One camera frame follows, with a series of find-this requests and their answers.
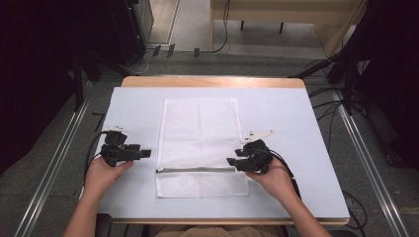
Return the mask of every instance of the black cable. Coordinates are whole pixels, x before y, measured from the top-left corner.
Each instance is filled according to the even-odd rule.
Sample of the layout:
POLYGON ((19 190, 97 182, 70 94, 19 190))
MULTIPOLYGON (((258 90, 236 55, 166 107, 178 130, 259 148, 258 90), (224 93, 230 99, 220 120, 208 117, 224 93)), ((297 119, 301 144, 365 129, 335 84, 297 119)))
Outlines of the black cable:
POLYGON ((363 62, 363 69, 361 70, 361 75, 364 74, 364 70, 366 69, 366 60, 363 62))
POLYGON ((92 162, 93 158, 95 158, 97 155, 93 156, 92 159, 90 159, 90 153, 92 152, 92 148, 95 145, 96 141, 99 139, 99 137, 101 137, 101 135, 103 134, 108 134, 107 131, 102 131, 100 133, 98 133, 92 140, 92 142, 90 143, 89 149, 87 149, 87 154, 86 154, 86 160, 84 162, 84 178, 83 178, 83 183, 86 181, 86 175, 87 175, 87 171, 89 170, 89 166, 90 163, 92 162))
POLYGON ((137 55, 135 57, 135 60, 133 61, 133 63, 130 64, 130 65, 127 65, 127 67, 131 67, 131 66, 135 65, 139 61, 140 58, 142 58, 142 56, 137 55))
POLYGON ((354 97, 354 99, 352 100, 352 103, 353 103, 352 107, 354 108, 355 111, 365 115, 365 107, 364 107, 363 101, 361 100, 359 95, 356 95, 354 97))
POLYGON ((92 113, 92 116, 100 116, 101 118, 99 119, 99 121, 98 121, 98 124, 96 125, 96 127, 95 127, 95 131, 98 131, 98 129, 99 129, 99 127, 101 126, 101 124, 102 124, 102 121, 104 120, 104 116, 105 116, 105 113, 96 113, 96 112, 93 112, 92 113))
MULTIPOLYGON (((312 61, 309 61, 307 64, 305 64, 305 70, 307 70, 308 65, 310 65, 311 63, 316 62, 316 61, 322 61, 322 60, 324 59, 314 59, 312 61)), ((321 68, 321 70, 323 71, 324 76, 327 76, 327 72, 324 70, 324 68, 321 68)))
POLYGON ((341 106, 341 105, 342 105, 342 102, 337 103, 336 105, 334 105, 334 106, 330 107, 329 109, 327 109, 327 110, 323 113, 323 115, 322 115, 322 116, 320 116, 319 118, 317 118, 317 121, 320 121, 321 119, 323 119, 323 118, 327 117, 328 115, 331 115, 331 114, 333 113, 333 111, 334 111, 336 108, 339 108, 339 106, 341 106))
MULTIPOLYGON (((225 45, 227 44, 227 41, 228 41, 227 23, 228 23, 229 12, 230 12, 230 0, 227 0, 225 2, 224 13, 223 13, 223 17, 222 17, 222 21, 224 23, 224 31, 225 31, 225 39, 224 39, 224 43, 222 44, 222 46, 217 50, 213 50, 213 51, 206 51, 205 50, 205 51, 200 51, 200 53, 217 53, 225 47, 225 45)), ((173 52, 196 53, 195 51, 183 51, 183 50, 173 50, 173 52)))
POLYGON ((129 230, 129 224, 126 225, 126 230, 124 231, 124 237, 127 236, 129 230))
POLYGON ((316 96, 322 92, 330 91, 330 90, 343 90, 343 88, 335 88, 335 87, 324 87, 317 89, 315 91, 312 91, 310 94, 308 94, 308 98, 311 98, 313 96, 316 96))
POLYGON ((325 103, 319 104, 319 105, 317 105, 317 106, 313 106, 312 108, 313 108, 313 109, 317 109, 317 108, 319 108, 319 107, 327 106, 327 105, 329 105, 329 104, 336 104, 336 103, 339 103, 339 102, 341 102, 341 101, 331 101, 331 102, 325 102, 325 103))
POLYGON ((359 229, 360 232, 361 232, 361 235, 363 237, 366 237, 366 232, 364 231, 364 227, 361 227, 360 221, 358 220, 357 216, 355 216, 354 212, 352 212, 352 210, 350 210, 349 208, 348 208, 348 211, 349 211, 349 215, 351 215, 351 217, 354 219, 355 223, 357 223, 357 225, 359 226, 359 228, 356 228, 356 229, 359 229))
POLYGON ((359 228, 364 228, 366 225, 367 225, 367 222, 368 222, 368 216, 367 216, 367 211, 366 211, 366 209, 364 208, 364 206, 363 206, 363 204, 358 200, 358 199, 356 199, 354 196, 352 196, 352 195, 350 195, 350 194, 348 194, 347 192, 345 192, 345 191, 342 191, 342 193, 343 194, 345 194, 346 196, 349 196, 350 198, 352 198, 360 207, 361 207, 361 209, 363 210, 363 213, 364 213, 364 216, 366 217, 366 219, 364 220, 364 223, 363 224, 359 224, 357 227, 355 227, 355 226, 351 226, 351 225, 349 225, 349 224, 346 224, 346 226, 348 226, 349 228, 351 228, 351 229, 359 229, 359 228))
POLYGON ((275 159, 279 160, 284 165, 284 167, 287 170, 287 173, 290 176, 290 179, 291 179, 291 182, 293 184, 293 189, 295 190, 295 193, 298 195, 299 198, 301 198, 301 194, 299 192, 299 188, 298 188, 298 184, 296 183, 295 176, 294 176, 293 172, 291 171, 290 167, 288 166, 287 162, 284 160, 284 158, 279 153, 277 153, 276 151, 270 150, 268 148, 268 146, 266 146, 266 144, 263 140, 258 140, 258 141, 259 141, 258 145, 260 145, 262 147, 251 148, 252 153, 254 153, 255 151, 262 152, 262 153, 265 153, 265 154, 269 154, 272 157, 274 157, 275 159))
POLYGON ((327 153, 330 153, 330 145, 331 145, 331 143, 332 143, 332 123, 333 123, 333 118, 335 117, 335 113, 336 113, 336 111, 339 109, 339 107, 336 107, 334 110, 333 110, 333 113, 332 113, 332 118, 330 119, 330 124, 329 124, 329 141, 328 141, 328 143, 327 143, 327 153))
POLYGON ((139 76, 140 74, 142 74, 142 73, 144 73, 144 72, 146 72, 147 70, 148 70, 148 62, 147 62, 147 59, 145 58, 146 56, 147 56, 147 54, 148 53, 150 53, 150 52, 152 52, 152 50, 149 50, 149 51, 146 51, 145 52, 145 54, 141 57, 143 60, 144 60, 144 62, 145 62, 145 69, 143 69, 143 70, 141 70, 141 71, 134 71, 134 70, 132 70, 132 69, 130 69, 129 67, 127 67, 127 66, 124 66, 124 68, 126 69, 126 70, 128 70, 128 71, 130 71, 130 72, 132 72, 132 73, 134 73, 135 74, 135 76, 139 76))

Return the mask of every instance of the grey floor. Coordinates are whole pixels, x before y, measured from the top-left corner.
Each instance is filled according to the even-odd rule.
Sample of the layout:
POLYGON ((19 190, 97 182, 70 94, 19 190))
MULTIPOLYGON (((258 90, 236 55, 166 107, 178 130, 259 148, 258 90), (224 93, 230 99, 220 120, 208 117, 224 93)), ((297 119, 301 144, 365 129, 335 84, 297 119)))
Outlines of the grey floor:
MULTIPOLYGON (((182 25, 181 20, 178 19, 177 24, 178 29, 174 31, 172 42, 176 40, 176 44, 181 46, 182 39, 176 39, 176 36, 185 36, 186 34, 182 32, 182 28, 179 28, 182 25)), ((310 26, 286 24, 286 31, 279 36, 282 40, 278 42, 277 39, 270 39, 270 41, 267 41, 268 39, 259 40, 260 29, 265 29, 267 26, 264 25, 258 28, 256 23, 246 24, 246 26, 249 26, 248 32, 245 33, 248 35, 246 36, 246 43, 249 45, 246 50, 244 43, 240 42, 243 40, 243 33, 234 29, 236 24, 232 23, 229 25, 232 27, 228 31, 231 40, 229 42, 230 50, 222 51, 218 54, 202 54, 197 58, 194 58, 190 53, 180 52, 175 52, 171 57, 167 57, 164 52, 161 52, 156 57, 147 54, 145 60, 139 60, 130 69, 143 72, 142 75, 284 77, 303 71, 307 63, 312 59, 324 58, 315 35, 310 32, 310 26), (253 36, 251 36, 251 29, 255 29, 253 36), (298 31, 311 34, 307 37, 310 40, 293 40, 298 38, 298 34, 296 34, 298 31), (284 47, 287 50, 282 48, 273 52, 273 47, 284 47)), ((220 37, 215 40, 215 43, 222 41, 222 33, 223 28, 218 28, 215 34, 220 37)), ((193 40, 199 45, 200 41, 198 39, 193 40)), ((104 75, 100 82, 93 83, 92 96, 87 105, 85 115, 72 139, 59 173, 31 231, 31 236, 62 235, 77 203, 82 186, 85 153, 91 139, 97 133, 95 127, 99 122, 99 118, 92 116, 92 113, 105 113, 107 111, 113 88, 120 86, 123 80, 120 75, 112 70, 102 66, 101 68, 104 75)), ((315 73, 315 76, 317 77, 304 80, 308 93, 328 86, 322 71, 315 73)), ((333 100, 331 92, 325 92, 313 97, 311 102, 313 105, 319 105, 331 100, 333 100)), ((0 236, 15 235, 25 215, 27 206, 42 181, 42 176, 54 155, 62 134, 74 115, 72 112, 73 106, 74 99, 71 98, 46 128, 34 149, 2 174, 0 179, 0 236)), ((320 116, 326 109, 327 107, 319 108, 315 112, 320 116)), ((386 154, 383 151, 383 147, 377 140, 369 121, 360 113, 354 113, 353 118, 374 158, 391 197, 400 210, 401 218, 410 236, 419 236, 417 218, 419 173, 416 170, 397 169, 389 166, 385 159, 386 154)), ((325 144, 328 143, 329 139, 330 121, 331 117, 327 117, 319 122, 325 144)), ((366 208, 368 223, 365 231, 367 236, 395 236, 387 223, 382 207, 377 200, 348 129, 340 115, 335 115, 331 127, 330 158, 342 190, 356 197, 366 208)), ((353 203, 350 198, 347 198, 347 201, 349 207, 354 210, 362 222, 364 214, 360 210, 360 206, 353 203)), ((327 228, 350 230, 349 227, 345 226, 327 226, 327 228)), ((140 226, 132 226, 129 229, 128 236, 137 236, 140 229, 140 226)), ((293 227, 289 226, 288 229, 291 236, 297 236, 293 227)), ((115 224, 112 235, 123 236, 124 230, 124 225, 115 224)), ((358 230, 352 231, 361 236, 358 230)))
MULTIPOLYGON (((168 44, 175 44, 175 50, 201 51, 221 48, 226 37, 222 20, 213 23, 213 45, 210 47, 210 1, 179 0, 178 15, 173 25, 168 44)), ((228 42, 220 52, 225 54, 277 56, 287 58, 325 58, 317 35, 310 24, 280 24, 245 22, 240 31, 240 21, 228 21, 228 42)), ((348 40, 352 28, 344 41, 348 40)))

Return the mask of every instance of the metal frame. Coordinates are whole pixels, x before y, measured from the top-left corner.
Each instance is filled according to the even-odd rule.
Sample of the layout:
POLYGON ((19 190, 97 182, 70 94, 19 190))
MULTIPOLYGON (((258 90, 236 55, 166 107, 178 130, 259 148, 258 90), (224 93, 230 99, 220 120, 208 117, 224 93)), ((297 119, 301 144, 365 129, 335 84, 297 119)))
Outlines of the metal frame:
MULTIPOLYGON (((333 99, 342 100, 343 96, 338 90, 334 90, 333 99)), ((352 117, 349 117, 346 110, 340 106, 339 113, 344 121, 348 133, 351 136, 352 142, 355 145, 355 149, 360 157, 361 163, 364 166, 364 169, 367 173, 367 176, 370 180, 370 183, 373 187, 374 192, 376 193, 377 200, 381 206, 382 212, 387 219, 387 222, 390 226, 391 231, 394 236, 408 237, 409 234, 403 223, 403 220, 400 217, 400 213, 392 200, 391 195, 387 187, 384 184, 384 181, 377 170, 377 167, 374 163, 374 160, 367 148, 364 139, 362 138, 358 128, 352 117)))
POLYGON ((43 205, 45 204, 48 194, 64 161, 65 155, 67 154, 68 147, 70 146, 74 134, 76 133, 77 128, 86 112, 93 87, 93 83, 88 81, 84 90, 86 98, 81 105, 79 112, 73 114, 73 117, 71 118, 71 121, 52 156, 48 168, 43 175, 40 185, 29 202, 25 215, 18 227, 18 230, 16 231, 15 237, 31 235, 31 232, 34 229, 37 219, 42 211, 43 205))

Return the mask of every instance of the hand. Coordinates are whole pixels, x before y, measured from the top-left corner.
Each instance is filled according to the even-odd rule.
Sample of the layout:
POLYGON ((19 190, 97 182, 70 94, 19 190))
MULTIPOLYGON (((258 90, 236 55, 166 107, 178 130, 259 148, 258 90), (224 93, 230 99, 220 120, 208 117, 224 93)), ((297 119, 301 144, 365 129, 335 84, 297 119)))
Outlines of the hand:
POLYGON ((261 184, 272 197, 280 202, 287 198, 298 198, 287 168, 275 158, 269 165, 267 173, 246 172, 246 175, 261 184))
POLYGON ((87 171, 83 197, 99 202, 117 178, 132 165, 132 161, 127 161, 120 166, 111 167, 103 157, 94 159, 87 171))

